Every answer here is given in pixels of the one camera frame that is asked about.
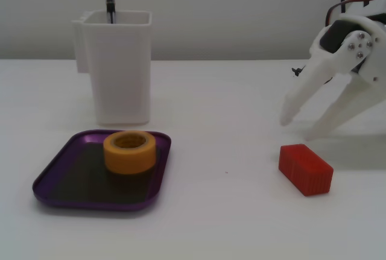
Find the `white gripper with motor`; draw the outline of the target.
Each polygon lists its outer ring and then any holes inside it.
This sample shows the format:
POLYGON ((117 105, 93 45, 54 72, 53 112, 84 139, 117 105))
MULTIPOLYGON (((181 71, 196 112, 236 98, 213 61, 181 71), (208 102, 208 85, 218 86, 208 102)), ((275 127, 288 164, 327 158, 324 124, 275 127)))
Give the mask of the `white gripper with motor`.
POLYGON ((285 95, 280 124, 288 125, 301 107, 336 74, 353 73, 351 81, 305 139, 323 138, 345 122, 385 101, 370 83, 385 81, 385 15, 344 14, 324 27, 310 47, 299 82, 285 95))

